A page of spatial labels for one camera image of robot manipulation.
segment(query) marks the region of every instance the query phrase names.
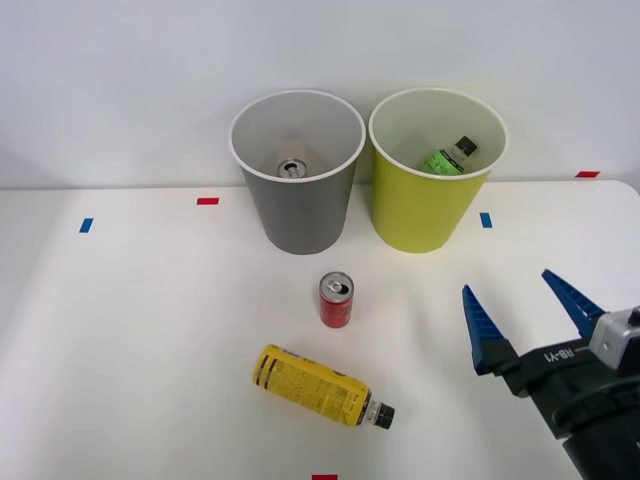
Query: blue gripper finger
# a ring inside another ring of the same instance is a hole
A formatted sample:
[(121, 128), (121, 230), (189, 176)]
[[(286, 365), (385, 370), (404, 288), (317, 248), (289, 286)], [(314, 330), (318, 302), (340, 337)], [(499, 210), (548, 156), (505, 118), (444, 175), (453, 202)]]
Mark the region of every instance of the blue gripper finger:
[(560, 303), (577, 327), (580, 336), (582, 338), (591, 338), (593, 335), (593, 321), (605, 311), (551, 270), (542, 272), (542, 278), (560, 300)]
[(464, 316), (467, 319), (467, 328), (469, 329), (469, 338), (471, 340), (473, 368), (478, 375), (484, 375), (489, 373), (489, 370), (485, 364), (482, 342), (502, 340), (504, 337), (495, 323), (491, 321), (487, 312), (484, 311), (469, 285), (465, 285), (462, 289), (462, 305), (464, 306)]

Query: can lid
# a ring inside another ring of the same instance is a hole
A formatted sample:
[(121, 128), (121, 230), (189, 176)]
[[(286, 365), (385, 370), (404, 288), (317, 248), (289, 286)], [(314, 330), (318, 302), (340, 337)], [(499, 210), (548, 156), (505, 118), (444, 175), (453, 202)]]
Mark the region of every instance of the can lid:
[(346, 302), (353, 296), (353, 280), (344, 272), (329, 272), (320, 280), (320, 296), (332, 303)]
[(396, 409), (390, 407), (389, 405), (385, 405), (384, 403), (380, 403), (380, 410), (378, 411), (378, 418), (376, 418), (376, 423), (378, 427), (382, 427), (385, 430), (389, 430), (391, 426), (391, 422), (393, 422), (393, 416), (396, 414)]
[(278, 165), (278, 175), (282, 178), (303, 178), (307, 175), (307, 166), (302, 160), (288, 158)]
[(458, 140), (458, 143), (456, 143), (456, 147), (462, 150), (462, 153), (464, 153), (467, 157), (478, 149), (478, 146), (471, 140), (469, 140), (469, 137), (462, 137), (460, 140)]

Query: yellow bottle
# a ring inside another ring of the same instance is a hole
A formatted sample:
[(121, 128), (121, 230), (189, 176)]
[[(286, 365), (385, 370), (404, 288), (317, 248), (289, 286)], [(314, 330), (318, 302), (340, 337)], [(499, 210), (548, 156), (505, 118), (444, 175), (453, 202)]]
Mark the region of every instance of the yellow bottle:
[(361, 381), (275, 345), (267, 346), (260, 355), (253, 383), (353, 427), (366, 421), (388, 429), (395, 413), (392, 407), (376, 402)]

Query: green bottle label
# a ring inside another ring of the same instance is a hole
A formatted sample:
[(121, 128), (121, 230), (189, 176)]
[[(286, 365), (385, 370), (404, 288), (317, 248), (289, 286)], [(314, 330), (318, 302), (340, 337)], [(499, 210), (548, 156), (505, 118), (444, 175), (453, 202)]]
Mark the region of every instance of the green bottle label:
[(444, 150), (438, 150), (431, 155), (420, 170), (431, 175), (462, 175), (463, 173), (462, 167)]

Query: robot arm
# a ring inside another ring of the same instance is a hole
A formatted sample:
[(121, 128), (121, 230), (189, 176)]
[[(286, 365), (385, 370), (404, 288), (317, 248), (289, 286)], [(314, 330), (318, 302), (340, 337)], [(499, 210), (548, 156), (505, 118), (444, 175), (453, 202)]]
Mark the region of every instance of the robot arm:
[(549, 270), (580, 339), (518, 356), (469, 286), (462, 290), (473, 366), (531, 397), (584, 480), (640, 478), (640, 307), (607, 313)]

